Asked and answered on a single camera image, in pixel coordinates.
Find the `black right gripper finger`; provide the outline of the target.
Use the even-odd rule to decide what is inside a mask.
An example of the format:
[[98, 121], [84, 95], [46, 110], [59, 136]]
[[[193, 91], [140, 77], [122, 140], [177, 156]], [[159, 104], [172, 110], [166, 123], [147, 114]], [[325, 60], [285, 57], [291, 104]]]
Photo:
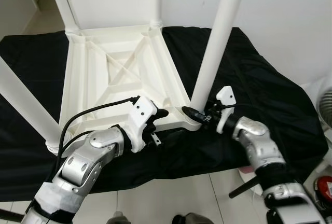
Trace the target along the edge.
[[181, 110], [185, 115], [187, 115], [187, 117], [194, 120], [195, 122], [205, 123], [205, 115], [200, 113], [196, 109], [189, 106], [182, 106]]

